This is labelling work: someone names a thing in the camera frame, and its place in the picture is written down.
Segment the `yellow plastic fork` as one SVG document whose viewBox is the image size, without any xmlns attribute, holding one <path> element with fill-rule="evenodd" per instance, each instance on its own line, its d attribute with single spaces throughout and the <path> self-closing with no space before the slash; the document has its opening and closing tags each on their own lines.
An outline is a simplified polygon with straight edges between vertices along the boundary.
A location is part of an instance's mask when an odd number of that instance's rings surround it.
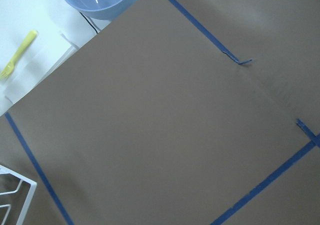
<svg viewBox="0 0 320 225">
<path fill-rule="evenodd" d="M 12 58 L 9 60 L 7 65 L 0 72 L 0 79 L 3 80 L 13 73 L 16 67 L 16 63 L 21 58 L 23 53 L 31 45 L 31 43 L 36 39 L 38 32 L 36 30 L 31 30 L 27 36 L 23 39 L 16 52 L 13 54 Z"/>
</svg>

